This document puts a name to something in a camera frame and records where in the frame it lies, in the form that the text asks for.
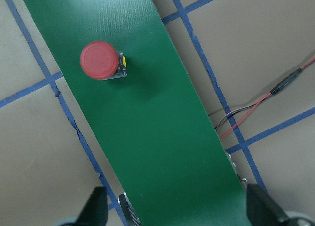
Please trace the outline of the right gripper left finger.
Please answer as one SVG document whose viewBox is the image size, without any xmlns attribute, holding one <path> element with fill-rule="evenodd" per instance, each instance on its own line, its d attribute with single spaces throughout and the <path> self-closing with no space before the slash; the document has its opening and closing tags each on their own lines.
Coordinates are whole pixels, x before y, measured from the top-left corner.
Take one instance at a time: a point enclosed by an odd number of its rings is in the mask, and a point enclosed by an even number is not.
<svg viewBox="0 0 315 226">
<path fill-rule="evenodd" d="M 108 221 L 108 199 L 106 187 L 95 187 L 79 214 L 77 226 L 105 226 Z"/>
</svg>

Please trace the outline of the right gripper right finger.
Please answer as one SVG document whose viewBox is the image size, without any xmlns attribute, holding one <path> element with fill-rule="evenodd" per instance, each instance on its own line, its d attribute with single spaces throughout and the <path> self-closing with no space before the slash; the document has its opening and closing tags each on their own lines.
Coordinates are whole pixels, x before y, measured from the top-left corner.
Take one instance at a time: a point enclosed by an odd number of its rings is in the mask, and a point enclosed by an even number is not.
<svg viewBox="0 0 315 226">
<path fill-rule="evenodd" d="M 289 216 L 259 184 L 247 184 L 246 215 L 252 226 L 286 226 Z"/>
</svg>

